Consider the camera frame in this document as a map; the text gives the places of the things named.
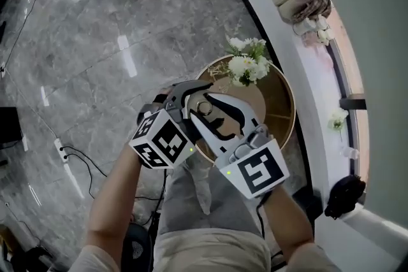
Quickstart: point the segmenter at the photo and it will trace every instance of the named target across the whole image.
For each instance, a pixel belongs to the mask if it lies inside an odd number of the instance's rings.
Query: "marble floor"
[[[0,63],[0,106],[16,106],[22,143],[0,151],[0,195],[16,218],[65,266],[78,255],[92,198],[83,162],[69,159],[81,198],[54,147],[84,151],[109,173],[135,130],[138,110],[162,87],[195,78],[224,55],[225,34],[259,37],[242,0],[8,0]],[[19,31],[28,16],[25,26]],[[294,192],[306,183],[296,133],[284,150]],[[96,169],[92,193],[104,177]],[[143,169],[137,194],[158,197],[161,171]],[[156,202],[135,202],[137,221]]]

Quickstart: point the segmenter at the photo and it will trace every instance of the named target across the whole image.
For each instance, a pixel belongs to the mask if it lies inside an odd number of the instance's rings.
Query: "person's leg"
[[[211,168],[208,182],[212,198],[208,216],[211,227],[248,231],[261,236],[241,193],[222,175],[218,168]]]
[[[210,227],[185,162],[174,169],[170,183],[161,209],[157,234],[160,236],[172,231]]]

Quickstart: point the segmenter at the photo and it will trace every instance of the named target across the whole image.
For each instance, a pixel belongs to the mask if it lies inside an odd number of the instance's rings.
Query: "person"
[[[70,271],[120,271],[141,167],[126,144],[92,204],[85,246]],[[239,191],[215,167],[208,183],[212,201],[206,215],[189,165],[173,170],[159,220],[154,271],[270,271],[270,251]],[[306,215],[283,187],[273,189],[264,208],[288,263],[286,271],[340,271],[314,243]]]

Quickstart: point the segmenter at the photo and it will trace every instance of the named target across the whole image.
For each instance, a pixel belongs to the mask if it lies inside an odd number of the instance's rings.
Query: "forearm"
[[[125,144],[89,216],[86,244],[102,248],[118,263],[133,211],[140,168],[137,154]]]
[[[299,246],[314,241],[312,226],[306,214],[282,186],[273,189],[264,209],[286,262]]]

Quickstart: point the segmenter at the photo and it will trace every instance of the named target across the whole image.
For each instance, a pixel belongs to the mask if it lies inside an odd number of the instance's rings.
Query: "round table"
[[[293,92],[283,73],[274,65],[271,66],[268,75],[257,81],[256,85],[250,87],[229,86],[225,91],[228,82],[226,75],[210,76],[208,68],[221,63],[229,62],[232,55],[227,55],[209,64],[197,76],[197,80],[205,80],[214,83],[210,90],[212,92],[225,92],[241,100],[247,101],[254,109],[256,115],[262,123],[269,128],[269,132],[277,140],[282,149],[289,140],[295,125],[296,107]],[[223,126],[218,131],[223,135],[231,133],[239,134],[238,123],[225,118]],[[203,140],[196,144],[198,151],[209,161],[214,162],[215,155]]]

